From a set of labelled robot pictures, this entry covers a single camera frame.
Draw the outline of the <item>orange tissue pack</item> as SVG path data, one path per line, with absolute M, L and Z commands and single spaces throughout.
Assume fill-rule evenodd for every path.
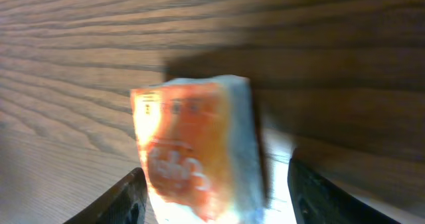
M 130 92 L 159 223 L 261 223 L 264 186 L 247 78 L 176 78 Z

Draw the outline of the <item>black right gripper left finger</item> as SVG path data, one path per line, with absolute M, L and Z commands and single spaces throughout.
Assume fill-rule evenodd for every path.
M 135 168 L 64 224 L 143 224 L 146 205 L 145 174 Z

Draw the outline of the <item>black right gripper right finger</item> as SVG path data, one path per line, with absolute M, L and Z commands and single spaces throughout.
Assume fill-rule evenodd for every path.
M 297 224 L 399 224 L 293 158 L 288 187 Z

